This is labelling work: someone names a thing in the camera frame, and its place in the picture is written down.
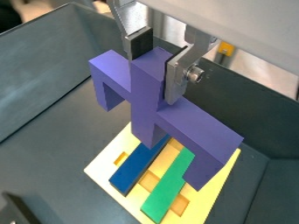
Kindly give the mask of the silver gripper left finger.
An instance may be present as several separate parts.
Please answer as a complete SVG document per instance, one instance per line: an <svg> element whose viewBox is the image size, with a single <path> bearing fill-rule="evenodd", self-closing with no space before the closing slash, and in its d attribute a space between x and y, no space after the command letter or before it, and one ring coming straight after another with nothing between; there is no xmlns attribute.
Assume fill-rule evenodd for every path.
<svg viewBox="0 0 299 224"><path fill-rule="evenodd" d="M107 0L130 60L154 49L154 29L149 26L149 8L137 0Z"/></svg>

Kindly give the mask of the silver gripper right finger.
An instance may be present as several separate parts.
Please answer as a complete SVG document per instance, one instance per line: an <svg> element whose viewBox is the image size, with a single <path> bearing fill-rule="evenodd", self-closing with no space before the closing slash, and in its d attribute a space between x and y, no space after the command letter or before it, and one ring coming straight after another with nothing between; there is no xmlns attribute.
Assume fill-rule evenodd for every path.
<svg viewBox="0 0 299 224"><path fill-rule="evenodd" d="M189 45L167 60L165 76L165 100L175 104L183 96L189 82L198 83L205 71L198 68L202 56L218 44L218 38L186 26L185 41Z"/></svg>

